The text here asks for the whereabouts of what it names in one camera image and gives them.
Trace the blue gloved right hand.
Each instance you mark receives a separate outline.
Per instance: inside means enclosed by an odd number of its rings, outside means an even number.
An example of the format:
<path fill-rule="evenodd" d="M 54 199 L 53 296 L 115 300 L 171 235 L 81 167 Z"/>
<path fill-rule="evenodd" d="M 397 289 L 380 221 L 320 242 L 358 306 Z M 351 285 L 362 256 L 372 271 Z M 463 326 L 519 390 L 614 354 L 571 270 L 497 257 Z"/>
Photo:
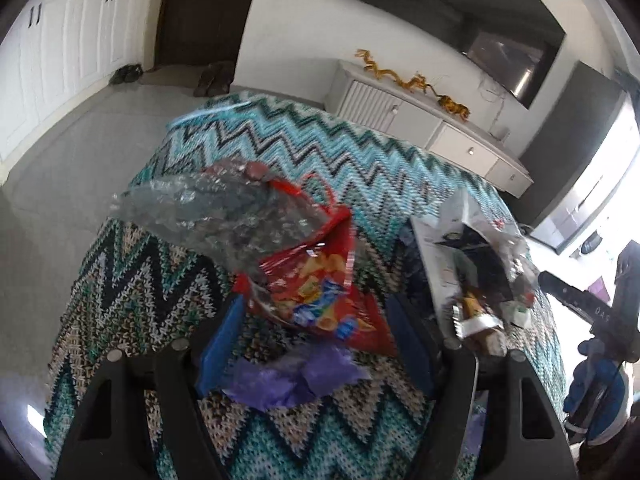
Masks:
<path fill-rule="evenodd" d="M 607 356 L 597 338 L 583 341 L 578 352 L 585 359 L 574 369 L 564 400 L 564 429 L 570 444 L 602 445 L 614 439 L 630 417 L 629 366 Z"/>

